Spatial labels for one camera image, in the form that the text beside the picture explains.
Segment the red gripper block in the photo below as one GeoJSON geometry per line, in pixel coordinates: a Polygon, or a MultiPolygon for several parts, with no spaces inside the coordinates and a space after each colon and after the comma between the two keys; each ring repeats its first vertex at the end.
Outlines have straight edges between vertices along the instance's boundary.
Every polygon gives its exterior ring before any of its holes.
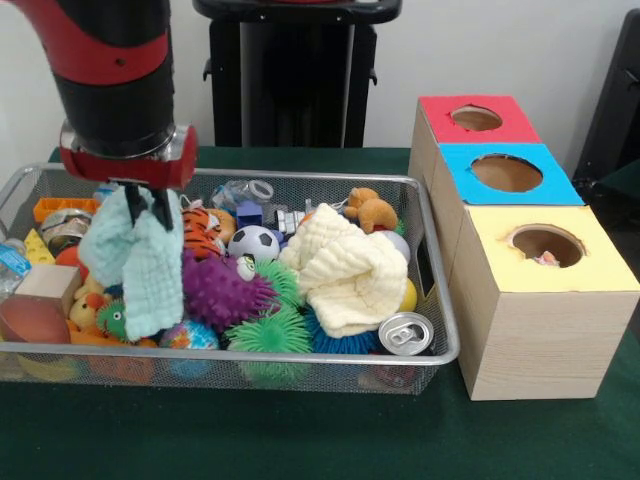
{"type": "Polygon", "coordinates": [[[166,231],[173,230],[168,190],[183,189],[191,180],[198,154],[198,137],[193,126],[179,125],[159,149],[134,157],[104,157],[90,153],[67,120],[60,133],[60,157],[73,176],[96,182],[125,182],[125,199],[135,225],[147,208],[136,184],[153,188],[152,213],[166,231]]]}

